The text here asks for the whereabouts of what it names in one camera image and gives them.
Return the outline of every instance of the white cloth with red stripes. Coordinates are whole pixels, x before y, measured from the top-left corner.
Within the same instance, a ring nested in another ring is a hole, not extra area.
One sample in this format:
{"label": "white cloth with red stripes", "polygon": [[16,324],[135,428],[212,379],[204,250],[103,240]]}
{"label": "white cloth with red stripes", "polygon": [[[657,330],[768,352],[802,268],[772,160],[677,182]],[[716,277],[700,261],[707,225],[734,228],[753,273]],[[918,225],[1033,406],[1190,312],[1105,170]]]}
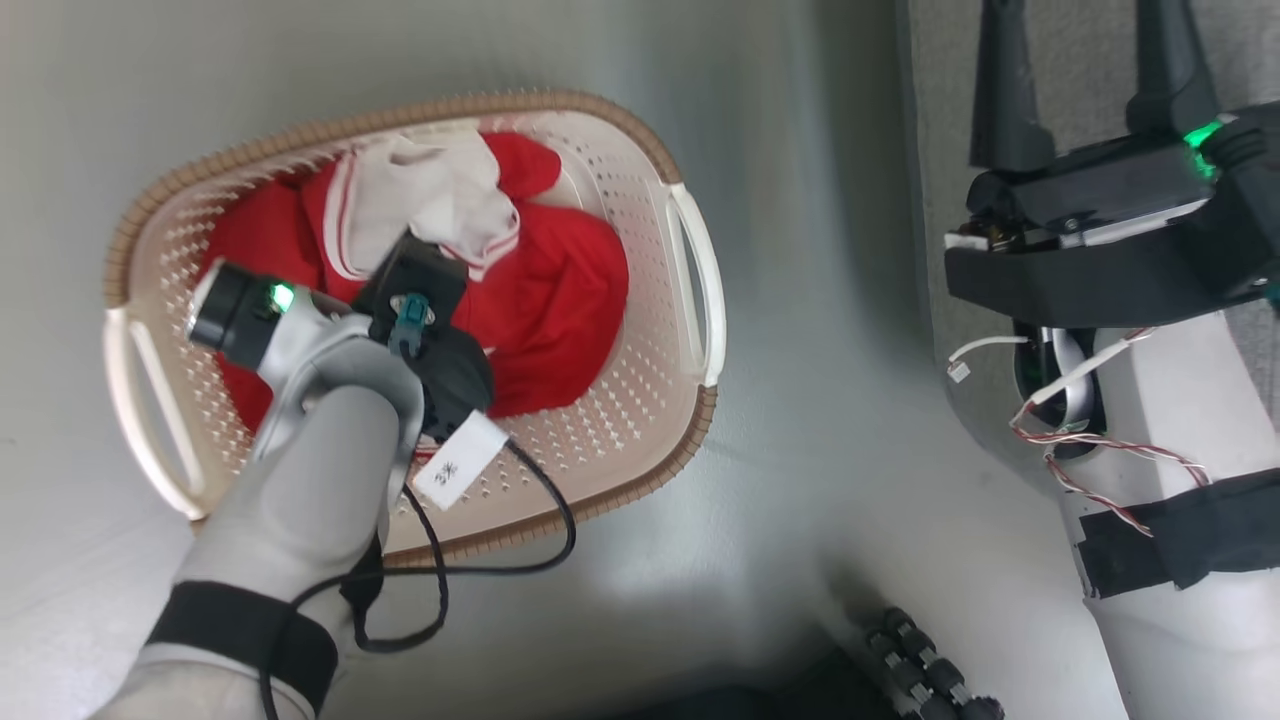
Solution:
{"label": "white cloth with red stripes", "polygon": [[498,177],[498,160],[476,131],[394,136],[348,152],[325,200],[324,260],[340,277],[364,281],[408,229],[481,281],[520,240],[520,214]]}

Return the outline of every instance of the cable tag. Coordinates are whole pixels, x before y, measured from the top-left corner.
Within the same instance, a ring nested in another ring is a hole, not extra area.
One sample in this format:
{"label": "cable tag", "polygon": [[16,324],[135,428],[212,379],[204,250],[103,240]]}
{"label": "cable tag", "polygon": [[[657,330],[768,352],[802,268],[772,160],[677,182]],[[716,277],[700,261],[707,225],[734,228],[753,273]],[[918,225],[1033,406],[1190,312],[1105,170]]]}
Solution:
{"label": "cable tag", "polygon": [[448,510],[502,451],[507,433],[483,414],[471,415],[413,475],[413,489]]}
{"label": "cable tag", "polygon": [[957,360],[947,365],[947,375],[951,377],[951,382],[956,384],[963,383],[964,379],[970,375],[969,364],[963,360]]}

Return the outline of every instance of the shiny floor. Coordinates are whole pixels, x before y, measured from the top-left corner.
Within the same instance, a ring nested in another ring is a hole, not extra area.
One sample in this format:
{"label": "shiny floor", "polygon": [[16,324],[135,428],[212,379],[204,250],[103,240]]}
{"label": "shiny floor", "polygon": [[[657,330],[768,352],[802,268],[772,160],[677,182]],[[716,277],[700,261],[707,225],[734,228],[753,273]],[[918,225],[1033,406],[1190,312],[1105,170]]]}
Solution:
{"label": "shiny floor", "polygon": [[[1121,717],[1057,510],[955,420],[919,310],[888,0],[8,0],[0,23],[0,716],[115,689],[191,536],[115,425],[99,277],[168,168],[448,94],[609,96],[669,145],[730,309],[705,447],[561,570],[460,580],[329,717],[540,719],[797,667],[895,602],[1010,717]],[[532,557],[549,543],[524,548]],[[392,587],[379,629],[434,602]]]}

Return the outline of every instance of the red and white garment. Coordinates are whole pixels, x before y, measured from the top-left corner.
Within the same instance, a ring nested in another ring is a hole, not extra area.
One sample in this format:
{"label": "red and white garment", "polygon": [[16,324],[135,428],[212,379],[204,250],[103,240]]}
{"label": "red and white garment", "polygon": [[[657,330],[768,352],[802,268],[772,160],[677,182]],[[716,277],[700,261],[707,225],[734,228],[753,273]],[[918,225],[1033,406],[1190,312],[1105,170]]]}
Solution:
{"label": "red and white garment", "polygon": [[[488,151],[454,136],[436,145],[396,138],[268,183],[219,218],[205,266],[225,258],[351,302],[411,228],[471,268],[453,325],[489,354],[489,415],[571,405],[604,368],[622,325],[626,254],[604,220],[532,201],[561,176],[556,151],[518,133],[471,135]],[[256,430],[270,388],[221,356],[219,364],[232,404]]]}

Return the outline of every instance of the black cable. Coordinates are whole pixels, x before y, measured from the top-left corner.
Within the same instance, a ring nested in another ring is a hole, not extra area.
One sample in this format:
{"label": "black cable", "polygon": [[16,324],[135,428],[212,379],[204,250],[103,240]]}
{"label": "black cable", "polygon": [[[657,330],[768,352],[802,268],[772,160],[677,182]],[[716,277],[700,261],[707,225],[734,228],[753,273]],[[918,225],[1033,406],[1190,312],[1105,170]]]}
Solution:
{"label": "black cable", "polygon": [[[268,720],[280,720],[279,714],[275,708],[275,696],[271,692],[271,673],[270,667],[275,661],[276,652],[279,651],[280,642],[284,639],[285,630],[289,621],[294,615],[298,614],[301,609],[308,600],[315,596],[335,588],[343,583],[375,580],[379,578],[407,578],[417,575],[436,575],[440,587],[440,610],[430,625],[422,630],[406,635],[404,638],[397,638],[390,641],[381,639],[369,639],[365,637],[367,643],[404,643],[410,639],[416,639],[413,644],[402,647],[401,650],[408,650],[410,647],[416,647],[429,641],[444,626],[444,616],[448,610],[448,575],[488,575],[488,577],[515,577],[515,575],[532,575],[535,573],[543,573],[561,565],[568,556],[572,555],[573,547],[577,544],[577,524],[573,521],[573,511],[568,506],[568,501],[564,500],[563,493],[556,487],[556,483],[550,479],[541,465],[525,448],[516,445],[516,441],[508,439],[506,443],[507,450],[516,456],[529,470],[538,478],[538,480],[547,488],[547,493],[552,496],[556,502],[556,509],[559,511],[561,518],[564,520],[564,546],[554,556],[532,565],[517,565],[517,566],[452,566],[447,568],[444,565],[444,553],[440,548],[439,538],[435,536],[435,529],[431,523],[426,519],[426,512],[422,510],[421,503],[413,497],[413,492],[406,486],[406,497],[408,497],[410,505],[413,506],[413,511],[417,512],[419,521],[422,523],[422,529],[426,530],[428,539],[431,542],[431,557],[435,561],[434,568],[381,568],[379,570],[369,570],[362,573],[347,573],[344,575],[335,575],[326,580],[321,580],[306,591],[289,603],[289,612],[284,621],[280,623],[280,629],[276,633],[275,639],[271,642],[270,651],[268,651],[266,657],[262,664],[257,667],[257,688],[259,694],[262,700],[262,711],[266,714]],[[372,652],[397,652],[396,650],[389,651],[372,651]]]}

